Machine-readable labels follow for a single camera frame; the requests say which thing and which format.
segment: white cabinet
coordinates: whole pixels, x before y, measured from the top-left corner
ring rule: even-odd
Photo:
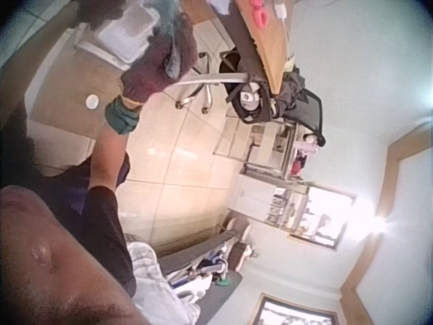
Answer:
[[[229,208],[251,218],[264,221],[277,186],[239,175]]]

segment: dark red glove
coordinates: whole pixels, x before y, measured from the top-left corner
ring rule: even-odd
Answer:
[[[124,97],[145,103],[152,94],[160,93],[178,81],[170,78],[165,71],[170,60],[172,41],[171,36],[158,33],[149,38],[150,45],[144,56],[121,76]],[[192,23],[185,14],[179,15],[175,22],[175,45],[181,59],[180,79],[197,60]]]
[[[81,22],[89,23],[95,30],[106,20],[117,20],[123,15],[125,0],[73,0],[80,5],[76,15],[75,27]]]

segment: window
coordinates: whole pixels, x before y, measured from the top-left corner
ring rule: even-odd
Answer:
[[[336,249],[346,229],[355,196],[309,185],[304,204],[293,218],[290,237]]]
[[[334,312],[311,309],[263,294],[249,325],[338,325]]]

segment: green glove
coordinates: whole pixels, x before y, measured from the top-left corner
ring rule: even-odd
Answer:
[[[135,130],[140,119],[140,107],[129,110],[120,96],[106,106],[106,120],[117,134],[128,134]]]

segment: chair wheel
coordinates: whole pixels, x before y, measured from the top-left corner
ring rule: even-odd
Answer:
[[[184,108],[184,105],[182,105],[181,102],[178,100],[178,101],[175,103],[175,108],[176,108],[177,110],[181,110],[181,109]]]

